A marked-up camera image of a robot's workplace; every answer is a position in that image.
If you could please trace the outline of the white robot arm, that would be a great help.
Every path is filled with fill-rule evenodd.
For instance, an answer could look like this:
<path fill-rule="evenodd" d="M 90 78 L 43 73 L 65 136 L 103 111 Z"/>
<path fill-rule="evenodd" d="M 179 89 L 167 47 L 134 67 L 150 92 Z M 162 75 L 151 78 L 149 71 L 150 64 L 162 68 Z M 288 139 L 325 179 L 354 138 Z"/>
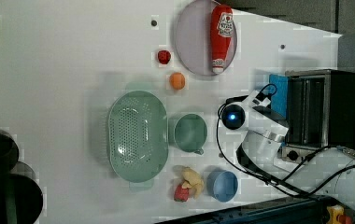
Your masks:
<path fill-rule="evenodd" d="M 310 192 L 301 190 L 292 184 L 289 184 L 287 180 L 296 173 L 296 171 L 307 161 L 311 161 L 323 150 L 331 148 L 331 146 L 325 146 L 317 148 L 315 151 L 309 153 L 305 158 L 291 170 L 283 179 L 280 179 L 270 173 L 266 172 L 259 165 L 257 165 L 250 157 L 248 152 L 250 151 L 250 139 L 254 139 L 254 152 L 258 152 L 261 155 L 264 154 L 264 150 L 271 149 L 273 152 L 277 152 L 282 146 L 285 140 L 285 136 L 289 130 L 289 124 L 287 121 L 277 112 L 268 108 L 271 101 L 263 95 L 262 91 L 253 91 L 250 95 L 243 95 L 238 97 L 228 98 L 224 104 L 222 104 L 217 112 L 217 122 L 222 122 L 221 128 L 227 132 L 231 131 L 232 134 L 238 136 L 237 142 L 239 143 L 236 150 L 236 158 L 240 166 L 236 166 L 230 161 L 222 151 L 219 140 L 219 127 L 216 128 L 216 140 L 220 154 L 238 171 L 251 175 L 260 179 L 267 185 L 271 185 L 276 189 L 282 186 L 295 192 L 296 198 L 306 198 L 314 195 L 317 191 L 326 186 L 338 175 L 343 172 L 355 169 L 355 164 L 343 168 L 327 179 L 323 180 L 315 189 Z"/>

